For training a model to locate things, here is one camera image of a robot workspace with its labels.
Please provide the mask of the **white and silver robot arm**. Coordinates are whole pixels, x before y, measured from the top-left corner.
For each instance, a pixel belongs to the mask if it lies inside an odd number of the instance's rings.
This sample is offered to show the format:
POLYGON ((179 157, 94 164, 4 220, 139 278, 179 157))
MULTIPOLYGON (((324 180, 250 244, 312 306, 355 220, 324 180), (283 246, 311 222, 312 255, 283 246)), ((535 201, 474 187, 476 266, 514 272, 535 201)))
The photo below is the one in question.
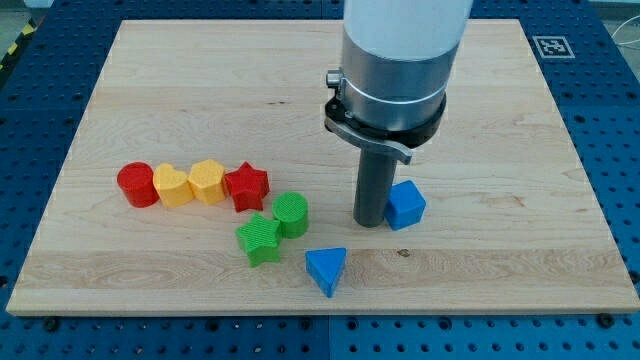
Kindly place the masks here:
POLYGON ((347 0, 340 99, 370 127, 407 131, 445 97, 472 0, 347 0))

